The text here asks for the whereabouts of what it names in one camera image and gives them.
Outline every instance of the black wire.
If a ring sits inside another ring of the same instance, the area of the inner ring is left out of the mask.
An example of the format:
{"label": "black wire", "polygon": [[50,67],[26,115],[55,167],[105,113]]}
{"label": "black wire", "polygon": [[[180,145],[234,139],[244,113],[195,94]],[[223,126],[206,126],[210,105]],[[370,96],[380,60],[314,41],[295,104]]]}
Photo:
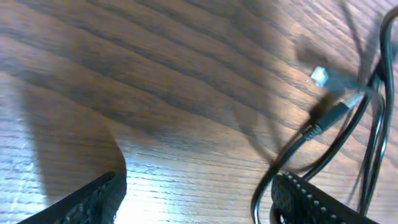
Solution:
{"label": "black wire", "polygon": [[261,179],[259,185],[257,186],[256,191],[254,192],[251,201],[251,216],[255,224],[260,224],[260,218],[259,218],[260,202],[262,195],[266,191],[267,186],[271,182],[272,178],[274,178],[274,176],[279,172],[280,168],[283,165],[285,165],[285,163],[293,156],[293,154],[300,148],[300,146],[304,144],[305,141],[306,141],[305,135],[297,139],[292,144],[292,146],[283,153],[283,155],[278,159],[278,161],[275,162],[273,165],[271,165],[269,170]]}
{"label": "black wire", "polygon": [[362,214],[366,214],[368,211],[374,189],[376,188],[377,177],[379,175],[381,162],[383,160],[388,141],[391,114],[394,107],[394,73],[392,68],[391,28],[397,16],[398,7],[395,7],[387,13],[380,29],[380,51],[383,65],[383,73],[381,73],[381,78],[384,81],[386,91],[386,110],[384,112],[380,142],[377,145],[376,158],[371,169],[371,180],[369,183],[369,188],[367,189],[368,194],[364,202],[364,207],[361,211]]}
{"label": "black wire", "polygon": [[[392,49],[391,47],[391,28],[392,23],[398,16],[398,6],[390,10],[385,16],[380,31],[380,48],[381,48],[381,59],[370,76],[367,87],[377,91],[379,89],[380,81],[384,82],[386,99],[379,102],[379,109],[372,123],[371,132],[369,135],[368,146],[364,155],[364,169],[363,169],[363,183],[362,192],[359,202],[358,211],[362,215],[366,215],[370,201],[373,196],[374,189],[376,187],[377,177],[379,175],[381,162],[384,157],[386,150],[389,126],[391,122],[391,114],[394,106],[394,77],[392,69],[392,61],[395,58],[398,50],[397,48]],[[362,102],[358,106],[352,120],[347,125],[346,129],[333,141],[330,148],[324,155],[316,161],[315,165],[303,176],[303,179],[309,181],[312,177],[317,175],[337,154],[343,144],[349,138],[358,125],[359,121],[363,117],[366,111],[371,97],[365,95]],[[267,173],[264,175],[260,184],[253,195],[251,202],[251,213],[253,222],[260,224],[259,221],[259,207],[261,197],[264,194],[266,187],[271,182],[272,178],[278,173],[280,168],[290,159],[293,153],[305,142],[305,136],[298,139],[290,149],[284,153],[281,158],[270,167]],[[372,157],[375,155],[375,160],[372,165]]]}

